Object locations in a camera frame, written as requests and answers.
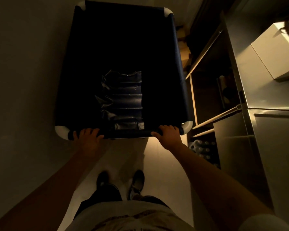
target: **leg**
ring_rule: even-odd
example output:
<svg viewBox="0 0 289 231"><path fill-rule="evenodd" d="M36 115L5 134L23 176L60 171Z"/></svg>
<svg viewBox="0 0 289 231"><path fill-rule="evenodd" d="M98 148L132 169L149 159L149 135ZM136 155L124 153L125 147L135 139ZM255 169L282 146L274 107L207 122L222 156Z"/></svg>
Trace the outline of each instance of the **leg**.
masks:
<svg viewBox="0 0 289 231"><path fill-rule="evenodd" d="M101 203L101 202L122 201L118 188L115 185L108 183L108 181L109 181L109 177L108 177L107 172L104 171L100 173L96 182L97 184L96 191L93 193L93 195L89 199L81 202L74 216L74 219L83 210L85 210L86 208L94 204Z"/></svg>
<svg viewBox="0 0 289 231"><path fill-rule="evenodd" d="M144 201L144 202L149 202L149 203L155 203L155 204L161 204L163 206L168 207L162 200L154 197L154 196L142 196L140 195L140 192L143 189L144 186L144 173L141 170L138 170L134 176L133 176L133 182L131 185L131 188L128 193L128 200L137 200L137 201Z"/></svg>

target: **black sneaker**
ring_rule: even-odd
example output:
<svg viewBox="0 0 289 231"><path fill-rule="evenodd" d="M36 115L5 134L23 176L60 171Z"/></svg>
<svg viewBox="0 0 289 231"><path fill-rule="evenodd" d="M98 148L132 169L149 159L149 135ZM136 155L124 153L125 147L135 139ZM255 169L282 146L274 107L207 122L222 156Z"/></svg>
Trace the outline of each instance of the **black sneaker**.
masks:
<svg viewBox="0 0 289 231"><path fill-rule="evenodd" d="M135 194L139 194L144 187L144 173L142 170L137 170L133 176L133 182L131 183L131 187L128 191L127 200L132 200Z"/></svg>
<svg viewBox="0 0 289 231"><path fill-rule="evenodd" d="M99 174L96 180L96 189L98 190L104 184L109 183L109 175L107 171L103 171Z"/></svg>

